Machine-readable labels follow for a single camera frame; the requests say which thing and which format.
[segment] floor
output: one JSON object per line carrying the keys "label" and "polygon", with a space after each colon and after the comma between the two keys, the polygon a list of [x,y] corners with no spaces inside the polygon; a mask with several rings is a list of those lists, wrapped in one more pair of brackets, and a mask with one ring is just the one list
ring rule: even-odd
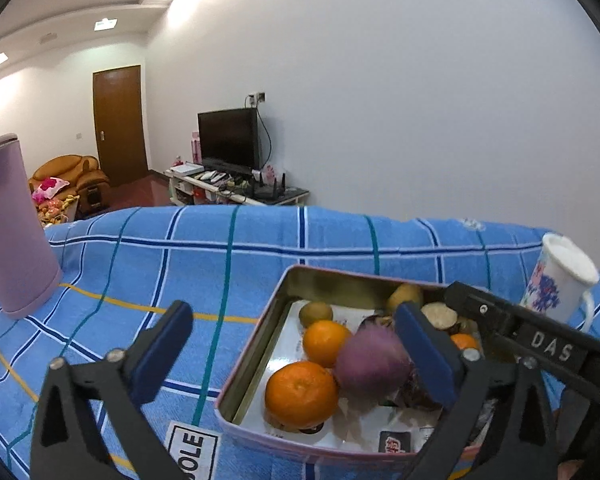
{"label": "floor", "polygon": [[153,207],[171,205],[167,181],[149,175],[131,184],[111,189],[110,206],[104,212],[117,211],[129,207]]}

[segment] mug handle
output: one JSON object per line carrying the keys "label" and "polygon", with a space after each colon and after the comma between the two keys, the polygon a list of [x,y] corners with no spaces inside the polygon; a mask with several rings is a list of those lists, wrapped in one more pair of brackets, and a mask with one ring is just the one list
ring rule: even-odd
{"label": "mug handle", "polygon": [[591,323],[593,323],[593,317],[595,316],[595,308],[596,308],[596,304],[593,301],[593,295],[591,293],[590,290],[585,290],[582,293],[582,299],[584,300],[585,306],[586,306],[586,313],[585,313],[585,319],[584,319],[584,324],[582,325],[582,331],[583,332],[588,332],[589,328],[591,328]]}

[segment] kiwi fruit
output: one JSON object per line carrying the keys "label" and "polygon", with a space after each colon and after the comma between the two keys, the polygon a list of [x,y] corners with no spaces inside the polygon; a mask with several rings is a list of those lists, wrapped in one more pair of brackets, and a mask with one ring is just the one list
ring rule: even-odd
{"label": "kiwi fruit", "polygon": [[422,297],[422,289],[411,283],[403,283],[395,289],[395,292],[389,297],[386,302],[386,309],[389,314],[394,314],[398,306],[406,301],[413,301],[418,306],[422,306],[424,299]]}
{"label": "kiwi fruit", "polygon": [[300,324],[309,328],[316,321],[333,321],[333,309],[322,301],[310,301],[300,309]]}

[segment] potato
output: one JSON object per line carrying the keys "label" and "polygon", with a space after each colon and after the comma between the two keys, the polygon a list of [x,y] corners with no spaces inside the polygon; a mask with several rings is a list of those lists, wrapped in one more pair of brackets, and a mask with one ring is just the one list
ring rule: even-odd
{"label": "potato", "polygon": [[458,322],[458,314],[442,302],[427,303],[422,313],[438,330],[448,330]]}
{"label": "potato", "polygon": [[422,303],[424,302],[422,298],[422,289],[411,283],[403,283],[396,288],[395,292],[389,297],[389,300],[386,302],[386,309],[390,314],[394,314],[398,306],[406,301],[413,301],[418,306],[422,306]]}

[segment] television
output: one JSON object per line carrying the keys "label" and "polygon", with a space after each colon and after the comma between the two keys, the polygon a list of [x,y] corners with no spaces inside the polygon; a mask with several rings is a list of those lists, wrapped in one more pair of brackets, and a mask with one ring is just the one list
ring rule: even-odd
{"label": "television", "polygon": [[222,163],[260,169],[258,116],[255,108],[198,114],[203,164]]}

